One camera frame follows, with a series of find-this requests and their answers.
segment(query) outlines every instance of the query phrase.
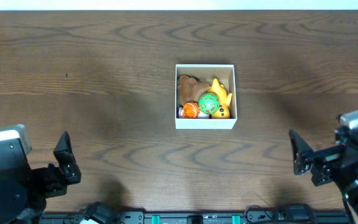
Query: wood grain tabletop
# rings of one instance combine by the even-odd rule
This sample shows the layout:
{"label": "wood grain tabletop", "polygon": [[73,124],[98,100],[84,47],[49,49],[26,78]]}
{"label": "wood grain tabletop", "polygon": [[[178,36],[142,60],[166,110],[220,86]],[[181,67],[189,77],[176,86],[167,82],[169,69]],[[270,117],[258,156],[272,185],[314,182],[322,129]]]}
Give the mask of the wood grain tabletop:
{"label": "wood grain tabletop", "polygon": [[[234,64],[233,130],[175,129],[179,63]],[[0,12],[0,127],[27,126],[32,168],[67,130],[82,171],[48,211],[342,208],[288,130],[323,149],[356,109],[358,11]]]}

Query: yellow toy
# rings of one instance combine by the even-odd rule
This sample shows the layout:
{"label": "yellow toy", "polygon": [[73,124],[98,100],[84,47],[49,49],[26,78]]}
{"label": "yellow toy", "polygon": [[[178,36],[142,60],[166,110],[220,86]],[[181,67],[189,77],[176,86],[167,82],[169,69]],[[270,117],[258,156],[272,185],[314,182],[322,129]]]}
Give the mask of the yellow toy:
{"label": "yellow toy", "polygon": [[207,93],[214,93],[218,96],[219,102],[221,104],[219,110],[212,114],[212,118],[230,118],[229,105],[231,102],[232,93],[227,94],[223,85],[220,85],[218,79],[214,79],[211,87]]}

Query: box of toys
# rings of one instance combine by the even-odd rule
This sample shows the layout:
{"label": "box of toys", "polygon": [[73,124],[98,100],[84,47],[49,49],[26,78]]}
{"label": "box of toys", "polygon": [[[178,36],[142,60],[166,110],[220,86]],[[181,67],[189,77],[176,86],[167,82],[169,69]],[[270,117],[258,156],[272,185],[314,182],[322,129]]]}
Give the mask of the box of toys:
{"label": "box of toys", "polygon": [[233,65],[176,65],[177,129],[232,129],[237,121]]}

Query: orange round object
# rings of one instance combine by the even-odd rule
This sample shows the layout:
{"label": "orange round object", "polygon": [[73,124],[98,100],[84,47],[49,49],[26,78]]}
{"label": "orange round object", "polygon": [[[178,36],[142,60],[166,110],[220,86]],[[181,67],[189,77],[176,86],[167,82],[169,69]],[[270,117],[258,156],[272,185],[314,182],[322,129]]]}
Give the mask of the orange round object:
{"label": "orange round object", "polygon": [[183,117],[184,118],[196,118],[200,113],[200,108],[197,103],[190,102],[185,103],[183,106]]}

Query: green tape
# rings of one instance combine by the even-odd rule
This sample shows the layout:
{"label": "green tape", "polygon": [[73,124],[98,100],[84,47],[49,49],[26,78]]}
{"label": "green tape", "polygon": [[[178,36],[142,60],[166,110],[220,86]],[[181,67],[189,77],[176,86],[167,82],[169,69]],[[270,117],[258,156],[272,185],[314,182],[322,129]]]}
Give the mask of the green tape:
{"label": "green tape", "polygon": [[160,224],[160,216],[152,215],[152,224]]}
{"label": "green tape", "polygon": [[241,218],[239,215],[233,215],[231,220],[233,221],[233,224],[241,224]]}

